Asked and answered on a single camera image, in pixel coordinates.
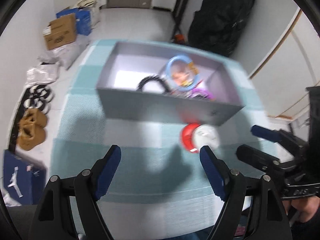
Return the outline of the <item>right hand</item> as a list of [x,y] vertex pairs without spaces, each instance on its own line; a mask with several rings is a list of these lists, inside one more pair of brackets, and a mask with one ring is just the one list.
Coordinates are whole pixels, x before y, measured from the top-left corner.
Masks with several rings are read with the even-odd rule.
[[283,205],[285,207],[286,213],[288,213],[289,208],[293,206],[300,212],[298,220],[302,223],[306,223],[311,220],[316,214],[319,208],[319,197],[312,196],[308,198],[284,200]]

